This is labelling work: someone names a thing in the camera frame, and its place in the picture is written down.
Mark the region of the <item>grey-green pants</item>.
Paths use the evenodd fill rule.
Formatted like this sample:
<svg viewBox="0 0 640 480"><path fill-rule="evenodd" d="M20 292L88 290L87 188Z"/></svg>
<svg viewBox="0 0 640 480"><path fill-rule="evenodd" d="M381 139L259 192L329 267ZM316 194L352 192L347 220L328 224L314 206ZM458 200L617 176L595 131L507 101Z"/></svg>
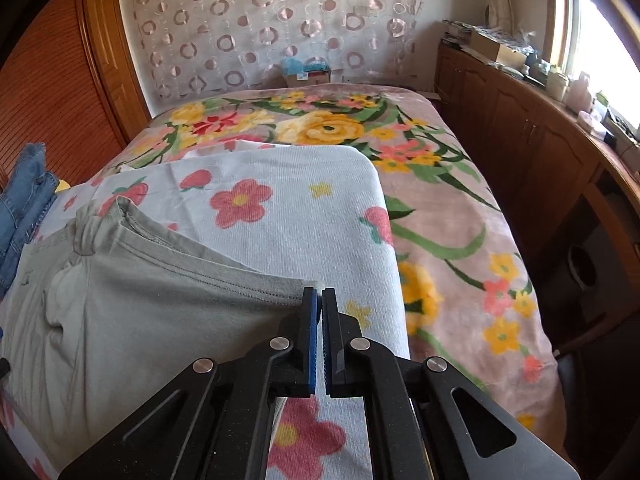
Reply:
<svg viewBox="0 0 640 480"><path fill-rule="evenodd" d="M168 230L126 198L83 206L23 250L1 306L3 389L62 469L193 361L228 362L272 337L304 286Z"/></svg>

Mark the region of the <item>pink floral blanket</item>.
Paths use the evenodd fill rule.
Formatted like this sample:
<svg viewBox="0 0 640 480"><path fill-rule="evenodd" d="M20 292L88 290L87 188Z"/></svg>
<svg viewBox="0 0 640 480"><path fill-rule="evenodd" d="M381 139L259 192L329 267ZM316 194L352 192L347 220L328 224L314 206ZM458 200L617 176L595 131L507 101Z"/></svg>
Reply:
<svg viewBox="0 0 640 480"><path fill-rule="evenodd" d="M548 445L561 444L564 401L534 286L488 183L427 99L320 84L191 101L156 116L108 171L243 140L346 145L366 156L387 210L362 225L394 243L411 355L444 356Z"/></svg>

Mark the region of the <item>white floral bed sheet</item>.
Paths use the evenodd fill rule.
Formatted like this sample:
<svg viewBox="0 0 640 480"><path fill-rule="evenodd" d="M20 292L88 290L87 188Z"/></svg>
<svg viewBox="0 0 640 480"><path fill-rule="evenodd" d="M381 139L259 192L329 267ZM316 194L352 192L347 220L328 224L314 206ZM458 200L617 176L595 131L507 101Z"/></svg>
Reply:
<svg viewBox="0 0 640 480"><path fill-rule="evenodd" d="M362 225L386 213L380 180L353 148L260 148L244 141L233 152L113 174L61 193L30 244L63 229L83 206L105 212L119 197L259 273L333 288L338 306L367 337L408 356L393 243L372 240ZM28 470L53 479L63 468L52 466L28 431L3 389L6 378L2 425Z"/></svg>

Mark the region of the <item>wooden side cabinet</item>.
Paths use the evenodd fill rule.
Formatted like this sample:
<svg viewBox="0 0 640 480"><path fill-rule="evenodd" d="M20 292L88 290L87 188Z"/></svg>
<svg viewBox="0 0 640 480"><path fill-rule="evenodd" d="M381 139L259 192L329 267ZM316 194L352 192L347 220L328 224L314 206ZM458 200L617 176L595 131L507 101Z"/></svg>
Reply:
<svg viewBox="0 0 640 480"><path fill-rule="evenodd" d="M484 174L562 353L639 323L639 185L541 91L442 42L434 89Z"/></svg>

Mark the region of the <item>yellow toy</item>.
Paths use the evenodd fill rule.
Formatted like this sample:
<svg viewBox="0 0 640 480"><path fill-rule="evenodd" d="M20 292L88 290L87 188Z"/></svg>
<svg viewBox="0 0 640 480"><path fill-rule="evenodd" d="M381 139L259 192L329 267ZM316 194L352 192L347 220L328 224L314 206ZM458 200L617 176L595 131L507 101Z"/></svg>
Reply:
<svg viewBox="0 0 640 480"><path fill-rule="evenodd" d="M58 187L56 188L55 192L63 192L65 190L68 190L69 188L70 185L66 181L61 180L60 182L58 182Z"/></svg>

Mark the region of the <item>folded blue jeans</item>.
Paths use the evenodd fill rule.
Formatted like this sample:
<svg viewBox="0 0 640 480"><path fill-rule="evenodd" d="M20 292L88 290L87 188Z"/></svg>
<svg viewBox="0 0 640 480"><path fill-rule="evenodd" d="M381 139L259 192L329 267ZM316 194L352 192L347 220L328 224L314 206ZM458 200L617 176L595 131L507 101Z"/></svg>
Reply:
<svg viewBox="0 0 640 480"><path fill-rule="evenodd" d="M58 178L47 170L46 146L24 146L1 193L1 297L16 275L21 253L53 205Z"/></svg>

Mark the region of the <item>cardboard box with blue bag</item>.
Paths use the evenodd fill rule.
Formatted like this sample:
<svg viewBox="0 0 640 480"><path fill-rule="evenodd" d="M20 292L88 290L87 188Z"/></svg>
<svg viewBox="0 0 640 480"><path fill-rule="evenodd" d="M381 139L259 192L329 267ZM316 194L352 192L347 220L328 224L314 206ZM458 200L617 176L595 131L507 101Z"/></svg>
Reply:
<svg viewBox="0 0 640 480"><path fill-rule="evenodd" d="M315 58L305 63L297 58L285 58L281 62L281 72L288 88L328 84L331 81L329 65Z"/></svg>

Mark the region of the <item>wooden louvered wardrobe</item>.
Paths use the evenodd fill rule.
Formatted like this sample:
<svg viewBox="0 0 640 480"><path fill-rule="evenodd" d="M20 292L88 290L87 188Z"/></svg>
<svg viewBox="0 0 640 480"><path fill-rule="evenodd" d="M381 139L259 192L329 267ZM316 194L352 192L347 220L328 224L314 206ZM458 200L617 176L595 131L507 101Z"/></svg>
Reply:
<svg viewBox="0 0 640 480"><path fill-rule="evenodd" d="M1 0L1 179L27 143L77 184L150 119L122 0Z"/></svg>

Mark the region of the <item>cardboard box on cabinet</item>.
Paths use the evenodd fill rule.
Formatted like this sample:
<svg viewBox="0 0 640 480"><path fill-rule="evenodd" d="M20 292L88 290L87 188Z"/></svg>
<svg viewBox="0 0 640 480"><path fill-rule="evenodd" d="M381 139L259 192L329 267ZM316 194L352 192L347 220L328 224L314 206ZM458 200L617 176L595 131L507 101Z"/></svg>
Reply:
<svg viewBox="0 0 640 480"><path fill-rule="evenodd" d="M488 58L490 62L511 68L520 68L526 61L526 55L522 52L487 37L477 30L472 31L470 48L485 58Z"/></svg>

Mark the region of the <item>sheer circle-pattern curtain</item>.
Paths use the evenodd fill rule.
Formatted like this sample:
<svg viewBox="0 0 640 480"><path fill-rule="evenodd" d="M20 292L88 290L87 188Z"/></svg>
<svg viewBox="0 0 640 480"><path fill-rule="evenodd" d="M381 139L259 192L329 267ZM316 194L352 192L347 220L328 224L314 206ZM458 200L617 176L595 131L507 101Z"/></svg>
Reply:
<svg viewBox="0 0 640 480"><path fill-rule="evenodd" d="M308 68L336 82L413 76L424 0L122 0L155 106L276 86Z"/></svg>

